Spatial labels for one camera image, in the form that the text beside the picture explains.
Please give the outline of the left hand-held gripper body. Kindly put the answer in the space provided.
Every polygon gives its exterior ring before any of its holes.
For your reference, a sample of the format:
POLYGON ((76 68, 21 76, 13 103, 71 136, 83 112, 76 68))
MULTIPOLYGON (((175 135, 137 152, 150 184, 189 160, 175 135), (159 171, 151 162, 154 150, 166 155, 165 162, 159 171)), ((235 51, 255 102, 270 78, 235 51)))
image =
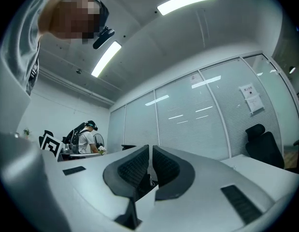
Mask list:
POLYGON ((40 149, 50 151, 56 158, 56 161, 62 161, 61 150, 63 143, 46 133, 43 137, 40 136, 40 149))

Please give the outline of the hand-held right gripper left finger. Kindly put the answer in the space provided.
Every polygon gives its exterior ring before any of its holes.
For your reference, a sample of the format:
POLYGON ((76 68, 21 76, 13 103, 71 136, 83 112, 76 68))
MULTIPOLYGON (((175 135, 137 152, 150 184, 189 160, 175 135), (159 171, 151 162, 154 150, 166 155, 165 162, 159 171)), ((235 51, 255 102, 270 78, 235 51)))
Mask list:
POLYGON ((136 229, 136 192, 149 165, 149 146, 106 156, 57 162, 44 153, 46 167, 54 166, 83 200, 115 222, 136 229))

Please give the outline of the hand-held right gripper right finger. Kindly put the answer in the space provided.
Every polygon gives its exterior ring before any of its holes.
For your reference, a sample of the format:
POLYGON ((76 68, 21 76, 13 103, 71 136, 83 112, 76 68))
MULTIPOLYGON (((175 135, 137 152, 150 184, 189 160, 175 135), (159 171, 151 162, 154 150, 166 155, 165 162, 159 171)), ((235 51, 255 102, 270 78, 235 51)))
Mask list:
POLYGON ((153 147, 159 188, 146 232, 262 232, 276 219, 274 200, 220 161, 153 147))

